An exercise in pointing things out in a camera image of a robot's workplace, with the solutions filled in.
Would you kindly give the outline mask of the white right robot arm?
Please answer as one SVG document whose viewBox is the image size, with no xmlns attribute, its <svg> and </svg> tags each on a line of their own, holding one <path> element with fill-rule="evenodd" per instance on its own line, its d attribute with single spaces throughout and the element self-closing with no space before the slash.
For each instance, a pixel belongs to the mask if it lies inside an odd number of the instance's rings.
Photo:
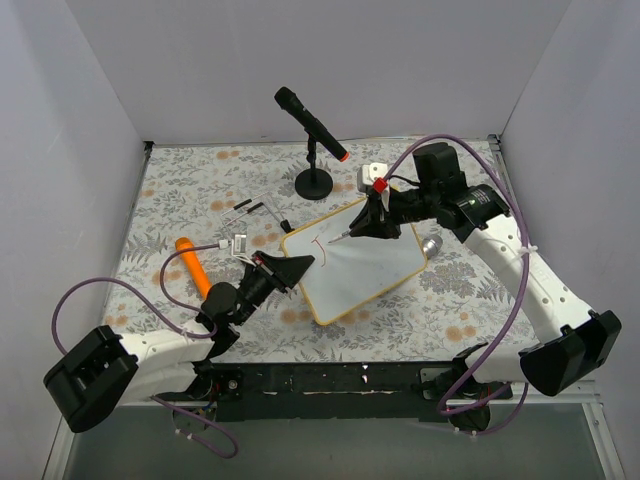
<svg viewBox="0 0 640 480">
<path fill-rule="evenodd" d="M 372 163 L 357 174 L 366 203 L 348 227 L 350 237 L 397 239 L 404 224 L 435 220 L 476 254 L 514 298 L 537 342 L 489 344 L 459 354 L 449 391 L 475 397 L 492 382 L 526 382 L 555 396 L 601 367 L 621 331 L 610 310 L 597 312 L 552 271 L 531 245 L 521 213 L 497 182 L 470 186 L 446 137 L 408 151 L 417 174 L 410 189 L 391 187 L 394 166 Z"/>
</svg>

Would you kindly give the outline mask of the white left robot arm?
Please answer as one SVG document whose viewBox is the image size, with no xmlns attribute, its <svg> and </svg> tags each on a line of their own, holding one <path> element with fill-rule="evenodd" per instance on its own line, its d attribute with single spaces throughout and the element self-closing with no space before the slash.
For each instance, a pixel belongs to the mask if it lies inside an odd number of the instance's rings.
<svg viewBox="0 0 640 480">
<path fill-rule="evenodd" d="M 213 284 L 194 319 L 161 330 L 117 334 L 108 325 L 92 329 L 45 374 L 43 383 L 68 427 L 86 432 L 118 406 L 158 394 L 205 398 L 213 386 L 204 365 L 225 353 L 244 324 L 275 291 L 293 290 L 314 264 L 311 255 L 278 257 L 256 251 L 238 285 Z"/>
</svg>

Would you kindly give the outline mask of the red whiteboard marker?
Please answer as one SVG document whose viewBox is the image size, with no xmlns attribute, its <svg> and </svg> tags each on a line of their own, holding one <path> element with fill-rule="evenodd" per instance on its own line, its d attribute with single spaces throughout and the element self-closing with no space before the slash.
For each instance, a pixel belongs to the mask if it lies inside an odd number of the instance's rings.
<svg viewBox="0 0 640 480">
<path fill-rule="evenodd" d="M 351 236 L 352 236 L 352 230 L 347 230 L 347 231 L 342 232 L 341 234 L 335 236 L 331 240 L 329 240 L 328 244 L 337 243 L 337 242 L 342 241 L 344 239 L 350 238 Z"/>
</svg>

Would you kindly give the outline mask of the yellow framed whiteboard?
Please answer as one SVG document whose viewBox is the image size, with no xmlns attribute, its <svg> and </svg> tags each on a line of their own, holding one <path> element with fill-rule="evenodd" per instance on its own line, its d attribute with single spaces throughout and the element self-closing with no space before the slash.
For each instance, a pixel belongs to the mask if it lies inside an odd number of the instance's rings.
<svg viewBox="0 0 640 480">
<path fill-rule="evenodd" d="M 359 199 L 281 240 L 288 257 L 311 255 L 312 266 L 299 288 L 315 322 L 326 326 L 421 273 L 427 266 L 414 227 L 405 224 L 397 239 L 347 237 L 335 242 L 364 206 Z"/>
</svg>

